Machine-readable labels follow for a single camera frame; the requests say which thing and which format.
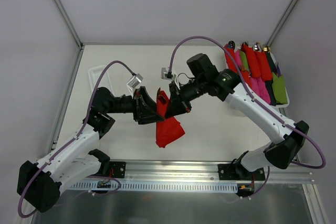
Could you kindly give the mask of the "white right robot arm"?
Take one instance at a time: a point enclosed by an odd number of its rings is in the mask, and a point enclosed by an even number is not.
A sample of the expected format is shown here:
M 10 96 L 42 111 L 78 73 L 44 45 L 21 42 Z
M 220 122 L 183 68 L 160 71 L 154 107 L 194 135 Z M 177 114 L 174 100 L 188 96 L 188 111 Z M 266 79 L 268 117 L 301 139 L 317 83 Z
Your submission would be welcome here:
M 245 180 L 265 166 L 286 169 L 302 148 L 309 125 L 304 121 L 294 122 L 265 101 L 257 100 L 237 73 L 230 69 L 218 71 L 206 54 L 197 54 L 186 63 L 194 78 L 181 87 L 175 81 L 169 84 L 170 101 L 165 117 L 189 113 L 191 101 L 204 94 L 217 97 L 242 112 L 270 139 L 270 144 L 241 154 L 229 171 Z

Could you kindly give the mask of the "right frame post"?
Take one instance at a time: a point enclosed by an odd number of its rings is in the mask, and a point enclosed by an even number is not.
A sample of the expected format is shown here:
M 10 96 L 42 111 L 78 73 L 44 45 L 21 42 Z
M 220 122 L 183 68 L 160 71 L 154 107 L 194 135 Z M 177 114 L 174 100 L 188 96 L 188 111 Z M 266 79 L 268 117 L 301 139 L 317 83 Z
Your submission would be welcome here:
M 290 15 L 293 13 L 295 10 L 297 4 L 299 3 L 300 0 L 290 0 L 287 7 L 285 8 L 284 12 L 280 16 L 275 28 L 273 29 L 272 33 L 270 34 L 266 45 L 271 46 L 278 35 L 280 34 L 281 30 L 284 28 L 285 24 L 287 23 Z

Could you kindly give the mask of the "copper knife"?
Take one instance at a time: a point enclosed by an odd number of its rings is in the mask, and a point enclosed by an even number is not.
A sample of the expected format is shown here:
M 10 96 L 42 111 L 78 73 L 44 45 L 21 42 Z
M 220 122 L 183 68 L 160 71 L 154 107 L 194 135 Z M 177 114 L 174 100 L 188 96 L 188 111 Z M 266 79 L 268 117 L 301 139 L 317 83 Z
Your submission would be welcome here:
M 158 97 L 161 94 L 161 88 L 158 88 L 156 96 Z

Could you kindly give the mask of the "left frame post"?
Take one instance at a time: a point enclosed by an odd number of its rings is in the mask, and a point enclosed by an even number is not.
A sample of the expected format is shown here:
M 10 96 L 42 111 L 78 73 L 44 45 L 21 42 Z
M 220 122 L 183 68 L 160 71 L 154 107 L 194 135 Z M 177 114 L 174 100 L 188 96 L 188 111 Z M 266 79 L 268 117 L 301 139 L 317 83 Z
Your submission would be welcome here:
M 83 42 L 81 41 L 63 3 L 61 0 L 52 0 L 59 15 L 61 16 L 62 20 L 64 21 L 69 33 L 71 34 L 72 39 L 74 40 L 76 46 L 81 50 L 83 48 Z

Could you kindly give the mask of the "black rolled napkin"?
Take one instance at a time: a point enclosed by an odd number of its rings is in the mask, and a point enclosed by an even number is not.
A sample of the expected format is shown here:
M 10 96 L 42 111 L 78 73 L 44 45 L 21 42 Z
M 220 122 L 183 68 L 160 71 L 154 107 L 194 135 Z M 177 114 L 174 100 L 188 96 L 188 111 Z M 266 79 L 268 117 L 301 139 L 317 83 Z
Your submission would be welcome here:
M 276 66 L 275 66 L 275 63 L 274 63 L 274 61 L 271 57 L 271 54 L 269 52 L 265 52 L 265 55 L 266 55 L 266 58 L 267 58 L 267 61 L 268 61 L 268 64 L 269 64 L 269 67 L 270 67 L 270 70 L 271 70 L 271 79 L 269 81 L 265 82 L 266 89 L 267 89 L 268 94 L 270 96 L 270 105 L 272 105 L 272 106 L 280 105 L 280 103 L 278 103 L 276 101 L 274 91 L 273 91 L 273 88 L 272 88 L 272 84 L 273 84 L 272 74 L 275 73 Z

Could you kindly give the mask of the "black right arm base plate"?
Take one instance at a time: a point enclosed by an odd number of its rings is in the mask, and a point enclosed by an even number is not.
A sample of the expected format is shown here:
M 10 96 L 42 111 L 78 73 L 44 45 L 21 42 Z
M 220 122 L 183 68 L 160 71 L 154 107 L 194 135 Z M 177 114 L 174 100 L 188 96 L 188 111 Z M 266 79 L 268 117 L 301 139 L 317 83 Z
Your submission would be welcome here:
M 265 171 L 259 168 L 254 172 L 249 172 L 240 164 L 218 164 L 218 176 L 220 180 L 255 180 L 264 181 Z

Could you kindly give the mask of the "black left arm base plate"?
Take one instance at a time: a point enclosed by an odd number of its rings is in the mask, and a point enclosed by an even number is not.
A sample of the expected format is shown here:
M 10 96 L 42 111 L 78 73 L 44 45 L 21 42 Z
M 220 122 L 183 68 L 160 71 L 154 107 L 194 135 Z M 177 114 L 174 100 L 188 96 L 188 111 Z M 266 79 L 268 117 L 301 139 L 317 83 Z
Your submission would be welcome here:
M 125 178 L 126 162 L 110 161 L 106 175 L 112 178 Z

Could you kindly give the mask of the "white perforated utensil basket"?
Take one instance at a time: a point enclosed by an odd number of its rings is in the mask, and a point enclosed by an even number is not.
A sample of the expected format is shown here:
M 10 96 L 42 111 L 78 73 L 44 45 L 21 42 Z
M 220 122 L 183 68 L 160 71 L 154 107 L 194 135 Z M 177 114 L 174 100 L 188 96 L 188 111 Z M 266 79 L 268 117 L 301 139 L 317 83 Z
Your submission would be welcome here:
M 88 70 L 88 78 L 89 78 L 89 84 L 90 84 L 90 89 L 91 91 L 94 90 L 94 87 L 105 68 L 105 65 L 99 65 L 93 68 L 90 68 Z M 114 90 L 112 87 L 111 79 L 109 76 L 108 71 L 106 71 L 102 77 L 102 79 L 99 82 L 98 87 L 105 87 L 107 88 L 112 94 L 114 94 Z

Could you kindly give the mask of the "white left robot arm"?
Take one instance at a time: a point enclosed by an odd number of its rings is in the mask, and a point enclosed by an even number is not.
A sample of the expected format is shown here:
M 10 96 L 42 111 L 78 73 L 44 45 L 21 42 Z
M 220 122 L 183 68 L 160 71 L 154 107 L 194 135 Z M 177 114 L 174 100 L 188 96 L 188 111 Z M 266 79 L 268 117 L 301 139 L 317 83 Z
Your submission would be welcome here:
M 20 195 L 18 213 L 22 218 L 22 204 L 26 200 L 39 212 L 52 208 L 60 196 L 75 183 L 91 175 L 103 177 L 110 170 L 110 157 L 94 148 L 115 123 L 111 113 L 131 113 L 139 125 L 162 122 L 156 103 L 146 88 L 133 95 L 115 97 L 105 87 L 92 93 L 87 115 L 74 133 L 58 148 L 32 163 L 26 161 L 19 169 L 17 193 Z

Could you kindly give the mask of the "red rolled napkin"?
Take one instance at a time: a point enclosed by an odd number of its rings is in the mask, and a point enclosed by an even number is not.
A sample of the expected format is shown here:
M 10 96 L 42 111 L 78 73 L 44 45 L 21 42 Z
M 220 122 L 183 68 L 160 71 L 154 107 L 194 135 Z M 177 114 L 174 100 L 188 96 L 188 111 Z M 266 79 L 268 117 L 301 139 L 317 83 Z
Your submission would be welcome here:
M 232 48 L 234 50 L 233 46 L 229 44 L 226 44 L 224 48 Z M 254 51 L 252 47 L 249 47 L 247 44 L 242 44 L 239 50 L 246 54 L 250 73 L 253 78 L 261 77 L 263 82 L 271 79 L 271 70 L 264 52 Z M 225 52 L 225 59 L 227 67 L 237 73 L 237 69 L 235 67 L 237 64 L 230 53 Z

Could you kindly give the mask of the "green rolled napkin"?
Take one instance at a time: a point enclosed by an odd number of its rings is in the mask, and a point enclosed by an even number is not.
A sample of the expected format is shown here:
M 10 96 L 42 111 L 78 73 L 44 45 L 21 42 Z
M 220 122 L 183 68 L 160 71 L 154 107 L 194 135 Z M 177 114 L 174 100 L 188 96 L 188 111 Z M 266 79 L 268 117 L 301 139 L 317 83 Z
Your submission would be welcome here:
M 277 76 L 275 73 L 272 73 L 272 90 L 274 93 L 274 97 L 277 103 L 287 104 L 287 93 L 286 93 L 286 86 L 285 80 L 283 76 Z

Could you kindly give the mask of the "white tray of rolled napkins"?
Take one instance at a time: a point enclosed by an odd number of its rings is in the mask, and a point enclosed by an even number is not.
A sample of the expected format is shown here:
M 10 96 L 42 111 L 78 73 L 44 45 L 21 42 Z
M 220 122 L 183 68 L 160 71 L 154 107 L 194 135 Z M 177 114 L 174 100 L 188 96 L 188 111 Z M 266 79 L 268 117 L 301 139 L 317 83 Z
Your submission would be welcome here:
M 276 108 L 289 104 L 285 80 L 270 53 L 262 50 L 260 44 L 255 48 L 243 43 L 235 48 L 230 41 L 224 48 L 227 67 L 235 73 L 240 72 L 243 80 L 266 103 Z

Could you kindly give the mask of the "red paper napkin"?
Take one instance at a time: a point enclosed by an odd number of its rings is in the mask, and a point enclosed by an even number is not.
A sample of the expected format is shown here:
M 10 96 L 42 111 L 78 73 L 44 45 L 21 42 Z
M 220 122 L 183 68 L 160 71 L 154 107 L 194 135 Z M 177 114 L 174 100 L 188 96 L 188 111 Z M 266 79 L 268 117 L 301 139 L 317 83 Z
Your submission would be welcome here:
M 169 98 L 164 90 L 156 97 L 156 110 L 159 115 L 165 115 Z M 165 148 L 168 144 L 180 139 L 185 135 L 180 122 L 175 118 L 164 119 L 163 122 L 156 123 L 156 144 L 159 148 Z

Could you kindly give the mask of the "frame post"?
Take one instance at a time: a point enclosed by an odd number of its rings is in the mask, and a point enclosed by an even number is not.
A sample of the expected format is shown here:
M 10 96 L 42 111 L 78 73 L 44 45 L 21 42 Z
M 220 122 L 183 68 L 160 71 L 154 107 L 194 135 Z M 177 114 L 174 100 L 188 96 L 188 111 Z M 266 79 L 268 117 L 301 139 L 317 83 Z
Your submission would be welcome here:
M 72 39 L 74 40 L 76 46 L 81 50 L 83 48 L 83 42 L 81 41 L 63 3 L 61 0 L 52 0 L 59 15 L 61 16 L 62 20 L 64 21 L 69 33 L 71 34 Z
M 284 12 L 280 16 L 275 28 L 273 29 L 272 33 L 270 34 L 266 45 L 271 46 L 278 35 L 280 34 L 281 30 L 284 28 L 285 24 L 287 23 L 290 15 L 293 13 L 295 10 L 297 4 L 299 3 L 300 0 L 290 0 L 287 7 L 285 8 Z

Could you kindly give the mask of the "aluminium front rail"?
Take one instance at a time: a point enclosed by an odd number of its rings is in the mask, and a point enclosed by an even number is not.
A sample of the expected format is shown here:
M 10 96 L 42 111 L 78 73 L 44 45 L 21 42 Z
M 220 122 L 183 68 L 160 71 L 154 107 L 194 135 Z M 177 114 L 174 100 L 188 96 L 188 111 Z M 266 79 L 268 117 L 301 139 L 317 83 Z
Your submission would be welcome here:
M 218 169 L 219 161 L 146 161 L 125 160 L 124 177 L 121 181 L 146 182 L 223 182 Z M 314 184 L 315 172 L 310 169 L 290 165 L 282 170 L 271 167 L 270 172 L 264 168 L 263 177 L 269 177 L 273 184 Z

